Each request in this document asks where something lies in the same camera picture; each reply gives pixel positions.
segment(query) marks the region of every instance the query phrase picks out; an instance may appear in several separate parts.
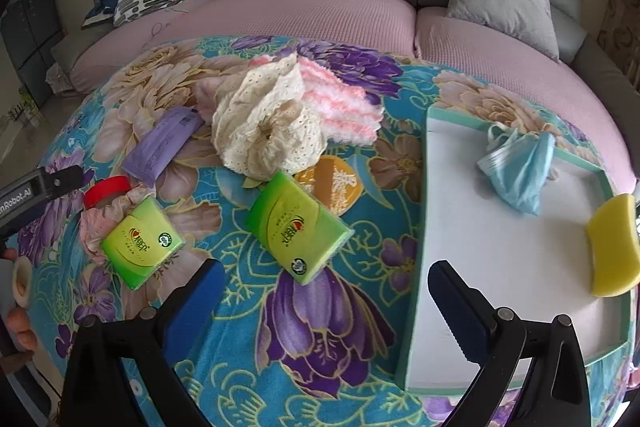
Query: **window curtain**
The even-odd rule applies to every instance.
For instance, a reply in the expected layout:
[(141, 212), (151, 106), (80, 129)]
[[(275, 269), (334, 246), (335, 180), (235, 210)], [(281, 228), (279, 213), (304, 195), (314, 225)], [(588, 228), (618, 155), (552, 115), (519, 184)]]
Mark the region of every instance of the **window curtain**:
[(609, 0), (598, 44), (640, 88), (640, 0)]

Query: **pink fluffy cloth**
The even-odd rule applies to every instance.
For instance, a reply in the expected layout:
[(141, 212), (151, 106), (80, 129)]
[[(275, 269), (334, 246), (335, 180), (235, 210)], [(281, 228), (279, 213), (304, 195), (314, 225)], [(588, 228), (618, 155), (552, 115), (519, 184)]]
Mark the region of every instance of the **pink fluffy cloth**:
[[(203, 78), (196, 84), (197, 108), (205, 122), (210, 123), (216, 107), (216, 91), (222, 82), (244, 75), (249, 68), (276, 60), (271, 55), (259, 55), (244, 67), (234, 64), (220, 76)], [(320, 115), (322, 132), (335, 142), (371, 145), (375, 142), (383, 118), (382, 105), (371, 105), (361, 87), (343, 83), (330, 70), (305, 57), (298, 57), (305, 84), (302, 100)]]
[(100, 243), (115, 229), (148, 195), (155, 196), (156, 191), (145, 185), (138, 185), (122, 196), (118, 196), (103, 208), (88, 208), (80, 216), (78, 232), (82, 249), (95, 264), (103, 264), (105, 256)]

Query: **yellow sponge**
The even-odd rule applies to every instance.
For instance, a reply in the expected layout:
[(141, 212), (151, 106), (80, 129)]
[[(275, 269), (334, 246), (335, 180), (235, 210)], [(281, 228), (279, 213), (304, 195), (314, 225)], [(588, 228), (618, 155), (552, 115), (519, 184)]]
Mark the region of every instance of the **yellow sponge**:
[(593, 254), (591, 293), (596, 297), (622, 295), (640, 283), (635, 204), (631, 194), (619, 194), (596, 210), (586, 226)]

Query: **floral blanket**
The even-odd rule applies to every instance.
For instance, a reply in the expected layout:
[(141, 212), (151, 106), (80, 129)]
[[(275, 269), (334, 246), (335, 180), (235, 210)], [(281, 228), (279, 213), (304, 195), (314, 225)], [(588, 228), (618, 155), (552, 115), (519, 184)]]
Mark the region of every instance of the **floral blanket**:
[[(259, 190), (244, 188), (242, 176), (220, 165), (203, 126), (157, 184), (158, 199), (187, 246), (142, 289), (131, 292), (109, 264), (92, 264), (82, 251), (80, 191), (49, 203), (40, 219), (20, 231), (18, 253), (34, 266), (33, 327), (64, 373), (84, 316), (132, 317), (185, 284), (203, 259), (215, 257), (226, 270), (222, 302), (190, 358), (175, 366), (214, 425), (438, 425), (458, 397), (421, 399), (393, 381), (418, 249), (426, 109), (435, 104), (523, 132), (546, 130), (559, 146), (598, 162), (574, 126), (500, 87), (437, 64), (331, 42), (210, 37), (154, 48), (116, 73), (84, 101), (41, 165), (80, 165), (87, 183), (106, 178), (119, 172), (124, 156), (165, 109), (193, 105), (194, 83), (220, 74), (221, 55), (291, 51), (364, 87), (386, 108), (372, 147), (328, 147), (364, 185), (343, 216), (355, 233), (329, 266), (300, 287), (260, 247), (244, 225)], [(628, 349), (588, 368), (594, 425), (606, 425), (622, 399), (631, 350), (630, 341)], [(135, 365), (127, 363), (127, 371), (150, 425), (161, 425)], [(516, 396), (517, 391), (507, 394), (494, 427), (505, 423)]]

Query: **purple packet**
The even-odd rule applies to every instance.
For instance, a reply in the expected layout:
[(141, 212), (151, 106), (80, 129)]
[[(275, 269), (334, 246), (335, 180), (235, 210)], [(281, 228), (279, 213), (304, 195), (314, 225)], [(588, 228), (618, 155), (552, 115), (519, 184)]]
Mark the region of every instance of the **purple packet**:
[(153, 187), (164, 168), (203, 123), (196, 109), (174, 105), (124, 158), (122, 169), (147, 187)]

